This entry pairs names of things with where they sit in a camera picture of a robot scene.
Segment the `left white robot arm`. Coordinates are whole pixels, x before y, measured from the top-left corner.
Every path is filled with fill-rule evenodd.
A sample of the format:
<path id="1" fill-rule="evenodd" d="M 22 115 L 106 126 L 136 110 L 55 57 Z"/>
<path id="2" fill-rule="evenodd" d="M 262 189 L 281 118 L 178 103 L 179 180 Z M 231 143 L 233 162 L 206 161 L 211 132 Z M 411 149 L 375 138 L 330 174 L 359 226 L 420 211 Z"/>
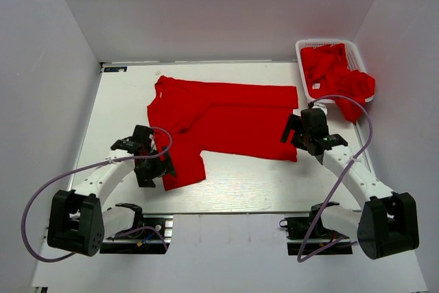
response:
<path id="1" fill-rule="evenodd" d="M 157 134 L 169 137 L 164 146 Z M 168 131 L 137 125 L 131 136 L 116 140 L 92 174 L 70 190 L 55 193 L 51 202 L 47 243 L 52 248 L 95 255 L 105 239 L 138 237 L 148 229 L 140 206 L 119 202 L 107 209 L 105 201 L 129 174 L 140 187 L 154 187 L 154 179 L 174 176 Z"/>

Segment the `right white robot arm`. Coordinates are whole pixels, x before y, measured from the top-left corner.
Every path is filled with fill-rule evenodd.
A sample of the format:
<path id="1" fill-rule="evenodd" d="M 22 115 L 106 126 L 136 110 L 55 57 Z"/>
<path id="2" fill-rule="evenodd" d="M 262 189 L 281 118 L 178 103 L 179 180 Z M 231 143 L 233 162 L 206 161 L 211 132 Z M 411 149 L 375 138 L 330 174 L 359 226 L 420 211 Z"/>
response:
<path id="1" fill-rule="evenodd" d="M 288 219 L 284 226 L 289 231 L 288 237 L 302 241 L 299 262 L 340 246 L 343 239 L 359 244 L 370 259 L 419 247 L 415 199 L 382 183 L 358 161 L 345 139 L 330 134 L 323 110 L 307 108 L 299 115 L 291 114 L 281 142 L 290 142 L 315 157 L 337 176 L 337 185 L 344 185 L 361 208 L 360 211 L 345 209 L 327 196 L 324 202 L 312 206 L 307 223 Z"/>

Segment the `red t shirt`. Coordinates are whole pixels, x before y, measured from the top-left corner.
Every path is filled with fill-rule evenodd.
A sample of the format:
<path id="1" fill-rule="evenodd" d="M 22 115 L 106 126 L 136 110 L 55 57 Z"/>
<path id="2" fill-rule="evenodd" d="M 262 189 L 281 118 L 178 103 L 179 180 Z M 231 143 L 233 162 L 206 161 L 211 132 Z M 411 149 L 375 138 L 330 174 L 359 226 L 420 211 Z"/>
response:
<path id="1" fill-rule="evenodd" d="M 289 115 L 298 108 L 295 86 L 197 82 L 161 76 L 147 106 L 151 126 L 169 151 L 175 174 L 163 177 L 165 190 L 206 178 L 203 151 L 275 161 L 297 160 L 296 148 L 281 142 Z"/>

